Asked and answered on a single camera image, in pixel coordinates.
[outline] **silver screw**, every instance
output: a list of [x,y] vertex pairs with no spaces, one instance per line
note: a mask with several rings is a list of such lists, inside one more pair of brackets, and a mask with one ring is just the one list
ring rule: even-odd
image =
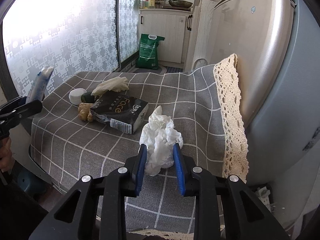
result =
[[119,169],[118,169],[118,172],[119,173],[126,173],[128,171],[128,169],[126,168],[126,167],[120,167]]
[[239,180],[239,178],[238,178],[237,175],[231,175],[231,176],[229,177],[229,179],[230,179],[231,181],[233,181],[233,182],[237,182],[237,181]]
[[88,182],[91,180],[91,177],[89,175],[84,175],[82,178],[81,178],[82,182]]
[[196,167],[193,167],[193,172],[195,172],[195,173],[200,173],[201,171],[202,171],[202,168],[201,167],[198,167],[198,166],[196,166]]

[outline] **checkered tablecloth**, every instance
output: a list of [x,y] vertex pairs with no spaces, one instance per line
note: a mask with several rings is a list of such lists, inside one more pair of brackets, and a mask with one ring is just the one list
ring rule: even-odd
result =
[[[32,158],[66,192],[83,175],[105,176],[137,155],[142,127],[129,135],[99,122],[82,122],[77,106],[68,99],[74,88],[92,91],[104,80],[121,76],[128,79],[129,95],[149,102],[146,119],[161,105],[163,114],[172,116],[175,129],[182,133],[182,153],[221,176],[225,139],[212,70],[207,66],[164,75],[80,72],[43,101],[42,112],[33,119]],[[195,198],[179,195],[173,167],[145,176],[140,196],[126,198],[125,208],[127,229],[193,232]]]

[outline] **refrigerator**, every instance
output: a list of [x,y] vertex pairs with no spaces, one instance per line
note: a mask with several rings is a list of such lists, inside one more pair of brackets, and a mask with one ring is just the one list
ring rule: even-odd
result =
[[220,0],[213,24],[208,64],[238,56],[247,184],[271,185],[289,228],[320,203],[320,27],[303,0]]

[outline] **ginger root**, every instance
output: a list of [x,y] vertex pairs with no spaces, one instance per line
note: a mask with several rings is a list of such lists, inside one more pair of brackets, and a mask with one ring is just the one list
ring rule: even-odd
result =
[[81,103],[78,107],[78,117],[81,121],[89,121],[92,122],[93,121],[93,117],[92,114],[90,112],[90,107],[93,104],[89,104],[89,103]]

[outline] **black cabinet handle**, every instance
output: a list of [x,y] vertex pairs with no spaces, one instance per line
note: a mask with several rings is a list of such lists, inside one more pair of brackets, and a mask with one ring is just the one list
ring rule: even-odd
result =
[[192,14],[188,16],[188,20],[187,20],[187,30],[188,31],[191,31],[191,27],[190,27],[191,18],[192,18]]

